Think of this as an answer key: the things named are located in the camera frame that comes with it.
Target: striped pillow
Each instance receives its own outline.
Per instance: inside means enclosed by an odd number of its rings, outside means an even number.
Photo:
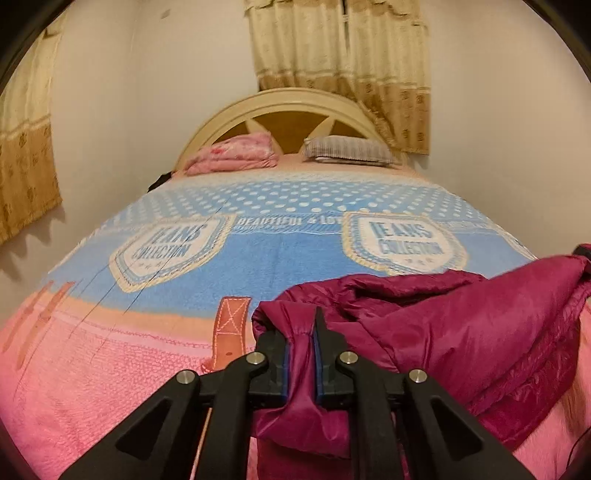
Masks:
[[[306,158],[326,162],[326,157],[334,159],[335,163],[354,163],[395,167],[396,159],[388,146],[376,140],[365,138],[329,135],[328,137],[306,138],[304,140],[304,155]]]

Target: badge print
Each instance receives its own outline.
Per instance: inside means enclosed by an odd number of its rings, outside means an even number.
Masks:
[[[128,293],[179,277],[222,249],[235,219],[235,215],[215,215],[161,220],[111,255],[111,273]]]
[[[343,250],[355,262],[389,275],[462,269],[466,250],[447,229],[426,216],[347,212]]]

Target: curtain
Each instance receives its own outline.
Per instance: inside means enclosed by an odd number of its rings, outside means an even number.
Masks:
[[[64,18],[35,40],[0,95],[0,244],[61,203],[49,113]]]
[[[429,153],[431,87],[419,0],[347,0],[355,97],[391,147]]]
[[[261,90],[302,86],[358,103],[401,163],[427,154],[430,72],[419,0],[246,0]]]
[[[352,95],[341,0],[246,0],[246,14],[261,90]]]

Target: white wall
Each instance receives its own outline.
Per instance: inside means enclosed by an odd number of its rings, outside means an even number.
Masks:
[[[174,167],[203,122],[258,91],[243,6],[242,0],[143,1],[134,40],[132,141],[146,188]]]
[[[129,57],[137,0],[77,0],[56,58],[53,148],[63,204],[0,247],[0,324],[84,236],[138,195]]]
[[[433,143],[417,169],[539,256],[591,241],[591,84],[521,0],[422,0]]]

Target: metal screw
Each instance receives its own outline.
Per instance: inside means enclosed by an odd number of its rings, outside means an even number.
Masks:
[[[183,370],[182,372],[177,373],[177,382],[182,383],[183,385],[189,385],[190,383],[195,380],[195,372],[191,370]]]
[[[265,361],[265,358],[267,357],[264,353],[251,352],[246,356],[246,361],[251,365],[259,365]]]
[[[415,383],[423,383],[428,378],[427,373],[419,368],[411,370],[408,376]]]
[[[357,360],[359,360],[359,357],[355,352],[343,352],[339,355],[339,359],[344,364],[351,365],[356,363]]]

